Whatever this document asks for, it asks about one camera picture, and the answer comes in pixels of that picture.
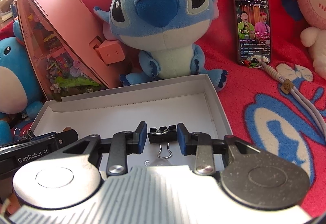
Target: pink plush toy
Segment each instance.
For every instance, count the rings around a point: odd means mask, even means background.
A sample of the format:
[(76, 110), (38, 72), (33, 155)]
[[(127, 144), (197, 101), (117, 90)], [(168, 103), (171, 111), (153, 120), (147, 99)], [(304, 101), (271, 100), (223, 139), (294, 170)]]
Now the pink plush toy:
[(298, 4), (311, 25), (301, 32), (301, 42), (309, 48), (315, 71), (326, 79), (326, 0), (298, 0)]

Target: white box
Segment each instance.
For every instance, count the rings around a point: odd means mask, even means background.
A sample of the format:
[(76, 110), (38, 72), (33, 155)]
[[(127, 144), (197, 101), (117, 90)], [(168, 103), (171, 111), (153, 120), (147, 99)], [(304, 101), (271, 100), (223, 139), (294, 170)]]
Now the white box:
[[(221, 102), (207, 75), (185, 76), (140, 85), (64, 97), (62, 102), (46, 102), (31, 130), (35, 135), (60, 132), (70, 126), (79, 138), (99, 134), (111, 138), (120, 131), (134, 131), (139, 122), (152, 127), (184, 123), (189, 132), (200, 131), (215, 139), (232, 134)], [(166, 144), (161, 155), (168, 155)], [(154, 162), (159, 144), (147, 139), (141, 155), (128, 155), (129, 169)], [(195, 156), (183, 156), (177, 142), (170, 143), (172, 165), (189, 165), (193, 169)], [(105, 170), (108, 155), (103, 155), (100, 170)], [(216, 170), (224, 168), (220, 155), (215, 155)]]

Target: phone screen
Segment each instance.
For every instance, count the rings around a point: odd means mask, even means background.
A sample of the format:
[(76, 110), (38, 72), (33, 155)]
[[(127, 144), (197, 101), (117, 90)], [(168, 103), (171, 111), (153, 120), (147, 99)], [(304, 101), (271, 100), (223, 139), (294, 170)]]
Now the phone screen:
[(238, 60), (268, 63), (271, 59), (270, 14), (267, 0), (234, 0), (237, 15)]

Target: plush toy's nose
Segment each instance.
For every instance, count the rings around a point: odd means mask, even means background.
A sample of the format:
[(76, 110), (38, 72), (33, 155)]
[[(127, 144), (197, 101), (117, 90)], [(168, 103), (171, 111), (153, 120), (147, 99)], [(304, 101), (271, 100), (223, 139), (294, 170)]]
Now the plush toy's nose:
[(177, 14), (178, 0), (139, 0), (136, 11), (145, 22), (156, 27), (165, 27)]

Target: silver bolt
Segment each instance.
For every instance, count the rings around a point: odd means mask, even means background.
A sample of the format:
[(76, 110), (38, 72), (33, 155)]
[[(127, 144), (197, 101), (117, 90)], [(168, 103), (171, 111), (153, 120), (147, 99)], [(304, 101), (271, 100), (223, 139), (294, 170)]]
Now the silver bolt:
[(116, 173), (116, 174), (123, 172), (123, 170), (124, 170), (124, 167), (122, 165), (112, 165), (109, 168), (110, 173)]
[(213, 167), (210, 165), (200, 165), (196, 168), (197, 172), (203, 175), (206, 175), (208, 173), (211, 173), (213, 171)]

